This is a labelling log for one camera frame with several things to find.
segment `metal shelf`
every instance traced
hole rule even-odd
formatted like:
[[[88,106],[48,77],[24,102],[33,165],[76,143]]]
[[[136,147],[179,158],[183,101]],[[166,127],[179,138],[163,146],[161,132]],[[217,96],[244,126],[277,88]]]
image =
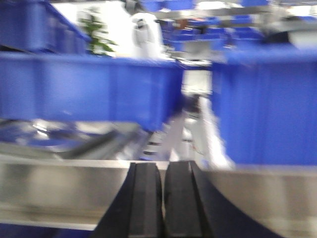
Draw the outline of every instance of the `metal shelf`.
[[[153,12],[158,19],[188,19],[193,17],[246,15],[270,12],[270,6],[232,7],[210,10],[182,10]]]

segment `blue bin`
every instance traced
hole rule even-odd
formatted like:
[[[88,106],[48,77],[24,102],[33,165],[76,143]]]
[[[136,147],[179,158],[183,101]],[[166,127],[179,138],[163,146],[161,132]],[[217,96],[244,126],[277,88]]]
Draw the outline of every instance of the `blue bin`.
[[[163,0],[141,0],[141,4],[147,11],[160,11],[163,8]]]
[[[308,23],[317,21],[317,18],[314,16],[299,16],[299,18]]]
[[[268,0],[241,0],[242,6],[263,6],[268,5]]]
[[[221,34],[201,34],[199,35],[199,40],[209,41],[210,49],[215,51],[222,50],[226,45],[226,39]]]
[[[172,61],[0,53],[0,71],[2,118],[135,121],[154,131],[182,102],[183,69]]]
[[[89,41],[47,0],[0,1],[0,45],[31,52],[84,54]]]
[[[213,64],[212,108],[238,164],[317,165],[317,48],[224,51]]]
[[[165,0],[163,6],[170,10],[187,10],[194,8],[193,0]]]
[[[189,26],[208,26],[208,25],[219,25],[220,19],[216,16],[207,17],[202,20],[188,20]]]
[[[260,44],[263,38],[264,36],[260,32],[236,32],[233,34],[232,43],[239,48],[253,47]]]
[[[52,238],[56,231],[56,228],[0,224],[2,238]]]
[[[260,32],[257,28],[255,27],[250,27],[250,26],[242,26],[242,27],[234,27],[232,28],[234,33],[239,33],[239,32]]]
[[[253,23],[253,18],[250,15],[236,15],[231,19],[232,24],[250,24]]]
[[[194,41],[198,38],[200,30],[198,29],[181,29],[173,31],[170,45],[175,51],[184,51],[185,41]]]
[[[60,229],[52,238],[89,238],[91,231]]]
[[[226,34],[226,28],[210,27],[206,29],[206,34]]]

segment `white machine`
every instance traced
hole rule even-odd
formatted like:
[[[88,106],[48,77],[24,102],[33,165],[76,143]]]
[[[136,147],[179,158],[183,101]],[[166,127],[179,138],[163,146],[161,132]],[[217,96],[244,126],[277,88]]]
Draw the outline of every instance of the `white machine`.
[[[131,57],[160,59],[163,57],[163,43],[157,18],[146,12],[138,0],[121,0],[125,10],[131,15],[130,36]]]

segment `storage shelf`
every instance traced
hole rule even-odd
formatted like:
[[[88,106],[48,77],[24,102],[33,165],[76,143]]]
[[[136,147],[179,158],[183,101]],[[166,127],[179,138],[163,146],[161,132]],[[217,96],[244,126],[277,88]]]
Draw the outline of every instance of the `storage shelf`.
[[[270,12],[270,6],[233,7],[210,10],[182,10],[170,12],[154,12],[158,19],[188,19],[193,17],[245,15]]]

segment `white wall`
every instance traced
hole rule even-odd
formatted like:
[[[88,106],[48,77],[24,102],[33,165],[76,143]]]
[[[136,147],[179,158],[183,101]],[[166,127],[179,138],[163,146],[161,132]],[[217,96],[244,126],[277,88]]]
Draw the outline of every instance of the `white wall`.
[[[103,2],[55,3],[53,4],[71,22],[78,24],[81,12],[90,7],[97,7],[100,19],[107,24],[108,38],[115,41],[113,46],[117,56],[130,56],[132,40],[128,36],[131,27],[129,14],[123,9],[119,0]]]

